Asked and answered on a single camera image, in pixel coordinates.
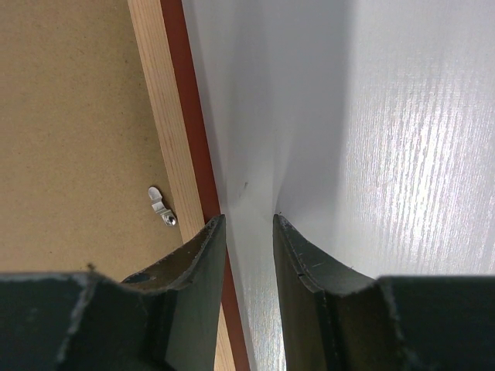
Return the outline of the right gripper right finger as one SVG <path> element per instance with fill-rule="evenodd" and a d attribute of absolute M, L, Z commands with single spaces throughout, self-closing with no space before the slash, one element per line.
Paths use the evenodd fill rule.
<path fill-rule="evenodd" d="M 492 370 L 491 276 L 367 277 L 273 219 L 289 370 Z"/>

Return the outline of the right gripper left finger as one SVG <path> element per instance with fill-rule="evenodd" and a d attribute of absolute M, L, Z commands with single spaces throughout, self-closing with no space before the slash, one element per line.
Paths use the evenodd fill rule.
<path fill-rule="evenodd" d="M 116 282 L 96 272 L 1 276 L 3 370 L 212 370 L 226 233 L 189 242 Z"/>

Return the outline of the brown frame backing board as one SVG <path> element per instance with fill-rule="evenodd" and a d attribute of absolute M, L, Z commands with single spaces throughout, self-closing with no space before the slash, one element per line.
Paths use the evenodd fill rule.
<path fill-rule="evenodd" d="M 1 269 L 116 280 L 182 244 L 125 1 L 1 3 Z"/>

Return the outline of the orange wooden picture frame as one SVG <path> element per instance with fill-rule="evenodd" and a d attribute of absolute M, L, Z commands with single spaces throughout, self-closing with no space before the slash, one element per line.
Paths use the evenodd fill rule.
<path fill-rule="evenodd" d="M 183 241 L 220 214 L 181 1 L 128 7 Z"/>

